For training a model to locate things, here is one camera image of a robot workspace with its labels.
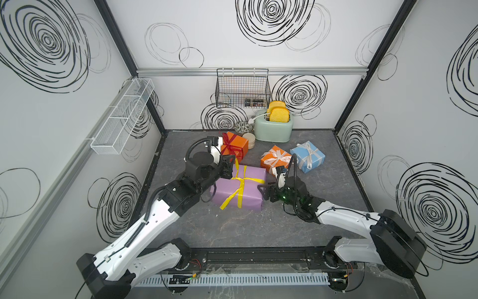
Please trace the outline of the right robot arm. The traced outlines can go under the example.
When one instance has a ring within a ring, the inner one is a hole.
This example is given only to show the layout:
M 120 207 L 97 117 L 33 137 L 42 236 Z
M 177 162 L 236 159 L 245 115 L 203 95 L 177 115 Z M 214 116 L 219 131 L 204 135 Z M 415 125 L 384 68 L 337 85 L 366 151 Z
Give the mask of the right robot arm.
M 275 182 L 261 184 L 258 190 L 267 201 L 290 205 L 291 214 L 306 223 L 332 225 L 358 235 L 357 239 L 335 236 L 329 241 L 322 251 L 328 267 L 362 262 L 383 265 L 406 279 L 418 273 L 426 242 L 396 212 L 358 211 L 315 197 L 298 178 L 297 168 L 293 155 L 289 168 L 277 167 Z

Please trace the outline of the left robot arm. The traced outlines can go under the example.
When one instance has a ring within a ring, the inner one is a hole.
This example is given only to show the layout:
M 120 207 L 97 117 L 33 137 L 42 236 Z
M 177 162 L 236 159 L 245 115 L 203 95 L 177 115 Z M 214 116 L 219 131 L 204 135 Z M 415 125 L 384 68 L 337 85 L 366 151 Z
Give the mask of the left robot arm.
M 146 248 L 196 205 L 218 179 L 232 178 L 235 163 L 234 155 L 207 151 L 186 157 L 185 170 L 155 190 L 142 218 L 105 249 L 82 255 L 77 267 L 92 298 L 124 299 L 134 286 L 163 270 L 187 268 L 191 250 L 180 238 L 151 252 Z

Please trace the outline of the small jar with beige lid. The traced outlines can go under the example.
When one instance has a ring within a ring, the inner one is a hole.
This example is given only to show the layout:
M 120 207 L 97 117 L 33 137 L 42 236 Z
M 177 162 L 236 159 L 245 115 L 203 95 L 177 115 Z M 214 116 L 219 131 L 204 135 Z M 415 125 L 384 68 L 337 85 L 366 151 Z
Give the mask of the small jar with beige lid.
M 248 149 L 251 150 L 255 147 L 256 137 L 252 133 L 245 133 L 243 136 L 248 141 Z

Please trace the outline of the patterned ceramic bowl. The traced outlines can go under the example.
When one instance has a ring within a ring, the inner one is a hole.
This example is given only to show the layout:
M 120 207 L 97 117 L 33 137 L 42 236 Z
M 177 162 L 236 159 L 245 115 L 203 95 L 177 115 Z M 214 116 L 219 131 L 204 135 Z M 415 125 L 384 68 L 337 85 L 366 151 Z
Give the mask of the patterned ceramic bowl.
M 251 133 L 253 131 L 253 125 L 248 122 L 238 122 L 234 126 L 234 130 L 238 135 L 244 135 L 245 133 Z

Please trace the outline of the mint green toaster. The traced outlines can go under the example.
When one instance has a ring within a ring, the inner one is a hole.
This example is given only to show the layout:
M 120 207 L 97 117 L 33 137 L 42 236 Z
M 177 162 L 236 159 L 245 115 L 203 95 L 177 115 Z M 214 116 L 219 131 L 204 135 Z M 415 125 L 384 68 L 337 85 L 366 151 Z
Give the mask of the mint green toaster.
M 255 113 L 255 122 L 253 125 L 253 134 L 257 140 L 273 143 L 289 142 L 293 130 L 293 119 L 289 122 L 271 122 L 266 120 L 266 110 L 257 110 Z

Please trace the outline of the front yellow sponge toast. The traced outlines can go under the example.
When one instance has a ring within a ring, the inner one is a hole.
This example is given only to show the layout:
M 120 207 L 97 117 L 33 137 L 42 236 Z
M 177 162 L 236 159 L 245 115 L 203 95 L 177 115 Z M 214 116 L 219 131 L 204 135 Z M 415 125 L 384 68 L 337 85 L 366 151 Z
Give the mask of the front yellow sponge toast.
M 290 120 L 290 112 L 285 107 L 275 107 L 269 114 L 270 122 L 288 123 Z

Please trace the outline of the yellow sponge toast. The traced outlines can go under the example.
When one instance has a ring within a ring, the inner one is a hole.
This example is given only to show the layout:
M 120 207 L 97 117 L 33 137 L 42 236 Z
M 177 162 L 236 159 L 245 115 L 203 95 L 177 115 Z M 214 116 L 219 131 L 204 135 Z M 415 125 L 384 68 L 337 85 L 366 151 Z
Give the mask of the yellow sponge toast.
M 270 122 L 288 123 L 290 120 L 290 112 L 285 107 L 275 107 L 269 114 Z
M 267 112 L 271 113 L 274 108 L 286 108 L 286 103 L 279 100 L 272 101 L 268 106 Z

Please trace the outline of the spice jars in basket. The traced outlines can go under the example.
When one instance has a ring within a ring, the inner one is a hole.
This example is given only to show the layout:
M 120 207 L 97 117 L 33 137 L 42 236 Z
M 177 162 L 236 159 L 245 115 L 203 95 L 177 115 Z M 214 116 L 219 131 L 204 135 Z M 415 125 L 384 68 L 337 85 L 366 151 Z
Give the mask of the spice jars in basket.
M 256 108 L 256 107 L 263 107 L 264 100 L 257 99 L 257 98 L 246 98 L 244 100 L 244 107 L 246 108 Z

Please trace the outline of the rear yellow sponge toast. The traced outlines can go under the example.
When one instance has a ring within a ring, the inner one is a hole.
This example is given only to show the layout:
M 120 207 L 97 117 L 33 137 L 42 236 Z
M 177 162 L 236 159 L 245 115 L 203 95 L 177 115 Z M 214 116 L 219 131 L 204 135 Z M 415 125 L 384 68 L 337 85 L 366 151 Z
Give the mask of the rear yellow sponge toast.
M 286 103 L 279 100 L 272 101 L 268 106 L 267 112 L 271 113 L 274 108 L 286 108 Z

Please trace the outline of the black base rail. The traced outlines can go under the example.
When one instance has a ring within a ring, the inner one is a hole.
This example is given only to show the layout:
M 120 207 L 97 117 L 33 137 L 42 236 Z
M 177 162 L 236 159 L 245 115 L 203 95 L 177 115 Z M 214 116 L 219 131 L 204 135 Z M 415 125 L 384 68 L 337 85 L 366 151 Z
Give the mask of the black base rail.
M 373 263 L 402 275 L 407 269 L 402 253 L 374 247 L 358 239 L 332 239 L 326 246 L 312 247 L 223 247 L 186 250 L 177 272 L 205 271 L 213 265 L 303 264 L 309 270 L 344 269 L 349 263 Z

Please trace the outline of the white mesh wall shelf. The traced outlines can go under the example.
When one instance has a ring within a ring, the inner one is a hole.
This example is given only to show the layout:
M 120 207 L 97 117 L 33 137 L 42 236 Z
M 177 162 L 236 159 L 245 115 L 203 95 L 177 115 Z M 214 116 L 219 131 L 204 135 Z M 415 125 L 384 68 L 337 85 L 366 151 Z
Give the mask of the white mesh wall shelf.
M 123 151 L 153 90 L 150 78 L 134 77 L 124 83 L 117 103 L 90 145 L 96 154 L 113 155 Z

